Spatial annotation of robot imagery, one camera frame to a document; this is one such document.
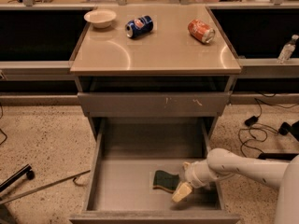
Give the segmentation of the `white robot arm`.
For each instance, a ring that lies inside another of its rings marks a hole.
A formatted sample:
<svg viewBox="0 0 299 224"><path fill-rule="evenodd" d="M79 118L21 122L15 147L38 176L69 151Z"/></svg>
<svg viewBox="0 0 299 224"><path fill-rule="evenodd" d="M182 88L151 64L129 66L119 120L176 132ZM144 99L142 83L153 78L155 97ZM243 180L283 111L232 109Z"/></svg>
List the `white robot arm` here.
<svg viewBox="0 0 299 224"><path fill-rule="evenodd" d="M184 162L183 169L184 178L172 196L175 203L193 189L239 174L279 191L274 224L299 224L299 156L289 162L267 161L214 148L202 161Z"/></svg>

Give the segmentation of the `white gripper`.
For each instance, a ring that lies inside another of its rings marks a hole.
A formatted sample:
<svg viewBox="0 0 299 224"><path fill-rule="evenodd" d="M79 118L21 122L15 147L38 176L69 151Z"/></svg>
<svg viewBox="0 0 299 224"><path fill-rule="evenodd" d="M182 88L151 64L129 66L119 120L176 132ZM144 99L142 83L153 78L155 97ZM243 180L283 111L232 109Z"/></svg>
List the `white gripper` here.
<svg viewBox="0 0 299 224"><path fill-rule="evenodd" d="M207 160L183 162L184 177L187 182L180 182L172 195L172 201L179 203L192 193L192 188L199 189L215 181L217 174L209 168Z"/></svg>

